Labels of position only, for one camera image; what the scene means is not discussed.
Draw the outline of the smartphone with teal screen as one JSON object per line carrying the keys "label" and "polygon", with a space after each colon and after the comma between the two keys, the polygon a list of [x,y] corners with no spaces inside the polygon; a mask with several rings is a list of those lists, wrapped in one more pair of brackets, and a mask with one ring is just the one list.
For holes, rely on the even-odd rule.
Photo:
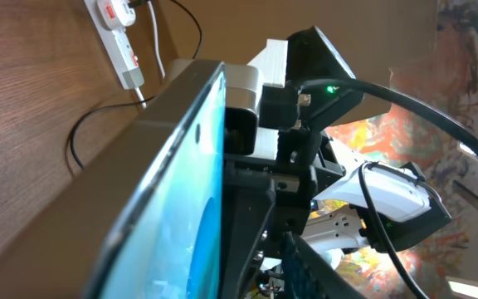
{"label": "smartphone with teal screen", "polygon": [[226,97],[191,62],[0,257],[0,298],[215,298]]}

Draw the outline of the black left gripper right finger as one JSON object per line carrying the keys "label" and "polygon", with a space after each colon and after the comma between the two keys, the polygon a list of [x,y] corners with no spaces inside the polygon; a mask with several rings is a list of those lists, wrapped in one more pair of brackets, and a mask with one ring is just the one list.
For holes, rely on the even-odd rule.
{"label": "black left gripper right finger", "polygon": [[301,236],[286,232],[280,245],[284,290],[294,299],[365,299]]}

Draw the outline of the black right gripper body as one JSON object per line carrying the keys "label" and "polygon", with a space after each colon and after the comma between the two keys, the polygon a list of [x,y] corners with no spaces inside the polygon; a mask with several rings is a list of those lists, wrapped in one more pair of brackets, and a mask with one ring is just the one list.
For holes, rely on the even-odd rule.
{"label": "black right gripper body", "polygon": [[241,169],[268,174],[275,182],[276,205],[264,242],[264,255],[279,256],[286,232],[302,233],[310,202],[322,189],[340,180],[345,171],[335,157],[324,129],[363,100],[363,93],[321,83],[304,86],[313,76],[350,79],[354,73],[318,27],[287,38],[284,86],[265,87],[261,94],[261,128],[277,131],[275,159],[239,153],[237,133],[225,137],[225,159]]}

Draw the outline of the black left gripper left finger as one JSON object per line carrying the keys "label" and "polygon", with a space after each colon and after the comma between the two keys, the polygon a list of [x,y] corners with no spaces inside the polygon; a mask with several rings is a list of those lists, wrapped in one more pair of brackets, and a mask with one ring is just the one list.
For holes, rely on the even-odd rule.
{"label": "black left gripper left finger", "polygon": [[218,296],[243,298],[264,259],[264,242],[276,205],[268,174],[227,161],[222,177],[221,266]]}

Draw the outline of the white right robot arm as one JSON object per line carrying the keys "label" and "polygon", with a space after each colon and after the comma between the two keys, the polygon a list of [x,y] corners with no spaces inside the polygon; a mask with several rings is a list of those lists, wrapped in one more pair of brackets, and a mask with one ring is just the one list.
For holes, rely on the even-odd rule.
{"label": "white right robot arm", "polygon": [[[325,129],[363,99],[356,76],[317,27],[284,42],[283,76],[229,64],[221,265],[256,271],[298,235],[314,252],[408,249],[451,221],[413,163],[367,161]],[[374,231],[381,223],[384,237]]]}

